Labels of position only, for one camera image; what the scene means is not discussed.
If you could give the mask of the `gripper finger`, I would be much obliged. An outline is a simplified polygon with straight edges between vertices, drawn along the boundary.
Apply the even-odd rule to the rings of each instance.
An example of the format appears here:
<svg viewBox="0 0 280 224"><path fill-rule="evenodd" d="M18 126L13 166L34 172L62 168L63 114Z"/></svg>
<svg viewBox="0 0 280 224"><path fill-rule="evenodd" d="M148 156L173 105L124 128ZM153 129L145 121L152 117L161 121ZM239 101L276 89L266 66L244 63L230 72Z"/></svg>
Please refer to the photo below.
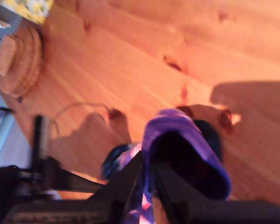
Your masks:
<svg viewBox="0 0 280 224"><path fill-rule="evenodd" d="M88 202L128 202L143 170L142 152L138 152L130 162L105 186L87 199Z"/></svg>
<svg viewBox="0 0 280 224"><path fill-rule="evenodd" d="M61 191L95 193L102 188L102 184L87 180L65 170L61 168L59 161L53 157L48 157L46 159L46 188Z"/></svg>
<svg viewBox="0 0 280 224"><path fill-rule="evenodd" d="M154 162L152 169L160 198L165 198L172 203L181 201L211 201L192 185L184 181L168 164Z"/></svg>

